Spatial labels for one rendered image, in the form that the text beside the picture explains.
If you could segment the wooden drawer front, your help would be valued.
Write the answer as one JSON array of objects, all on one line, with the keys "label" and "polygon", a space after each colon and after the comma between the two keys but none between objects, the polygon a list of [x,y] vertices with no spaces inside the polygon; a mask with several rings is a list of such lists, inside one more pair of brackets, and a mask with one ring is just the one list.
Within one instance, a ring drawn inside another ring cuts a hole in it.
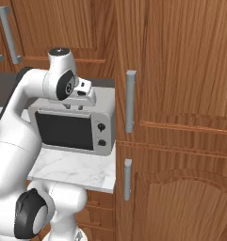
[{"label": "wooden drawer front", "polygon": [[86,223],[79,223],[78,227],[86,234],[89,241],[115,241],[115,227],[105,228]]},{"label": "wooden drawer front", "polygon": [[114,195],[88,190],[85,208],[75,215],[81,224],[112,230],[114,227]]}]

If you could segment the wooden arched cupboard door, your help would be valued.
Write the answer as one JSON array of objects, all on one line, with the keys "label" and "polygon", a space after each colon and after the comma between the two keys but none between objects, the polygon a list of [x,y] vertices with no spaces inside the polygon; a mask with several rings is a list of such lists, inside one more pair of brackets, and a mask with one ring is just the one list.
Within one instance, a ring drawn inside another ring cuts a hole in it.
[{"label": "wooden arched cupboard door", "polygon": [[116,161],[116,241],[227,241],[227,157],[117,144]]}]

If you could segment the wooden tall cupboard door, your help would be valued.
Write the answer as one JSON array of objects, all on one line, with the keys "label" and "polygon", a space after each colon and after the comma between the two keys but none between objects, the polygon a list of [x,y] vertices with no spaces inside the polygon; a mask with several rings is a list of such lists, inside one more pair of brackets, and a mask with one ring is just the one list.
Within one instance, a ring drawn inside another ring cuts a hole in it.
[{"label": "wooden tall cupboard door", "polygon": [[227,149],[227,0],[115,0],[115,9],[117,139]]}]

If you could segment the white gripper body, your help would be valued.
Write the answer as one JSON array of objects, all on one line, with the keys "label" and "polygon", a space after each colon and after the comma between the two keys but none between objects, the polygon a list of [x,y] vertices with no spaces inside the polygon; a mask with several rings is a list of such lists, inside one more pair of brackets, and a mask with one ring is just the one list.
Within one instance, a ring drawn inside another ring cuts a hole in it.
[{"label": "white gripper body", "polygon": [[82,106],[95,106],[96,94],[92,88],[89,93],[73,91],[72,94],[62,101],[64,104],[82,105]]}]

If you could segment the silver toaster oven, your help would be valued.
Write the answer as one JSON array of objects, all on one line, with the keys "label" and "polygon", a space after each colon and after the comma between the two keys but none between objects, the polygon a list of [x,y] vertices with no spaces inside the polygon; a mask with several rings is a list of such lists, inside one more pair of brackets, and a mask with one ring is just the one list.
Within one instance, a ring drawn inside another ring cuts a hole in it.
[{"label": "silver toaster oven", "polygon": [[[59,147],[47,145],[42,142],[42,147],[46,149],[62,150],[73,153],[88,153],[96,155],[109,155],[115,142],[115,89],[93,87],[96,94],[95,106],[84,106],[83,110],[78,110],[78,105],[72,105],[71,110],[67,110],[62,101],[50,101],[46,99],[38,99],[34,104],[28,108],[28,115],[30,122],[34,129],[40,134],[35,117],[39,108],[59,109],[73,112],[90,113],[93,150],[81,150],[76,148]],[[105,130],[102,132],[98,129],[98,124],[103,123]],[[105,146],[99,146],[98,141],[103,139],[106,142]]]}]

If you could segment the black glass toaster oven door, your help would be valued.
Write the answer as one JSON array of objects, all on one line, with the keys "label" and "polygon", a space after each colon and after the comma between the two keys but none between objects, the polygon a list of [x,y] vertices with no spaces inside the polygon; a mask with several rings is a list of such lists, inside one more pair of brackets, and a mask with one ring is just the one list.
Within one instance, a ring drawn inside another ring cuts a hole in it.
[{"label": "black glass toaster oven door", "polygon": [[44,144],[93,150],[90,118],[41,114],[39,112],[36,112],[35,117]]}]

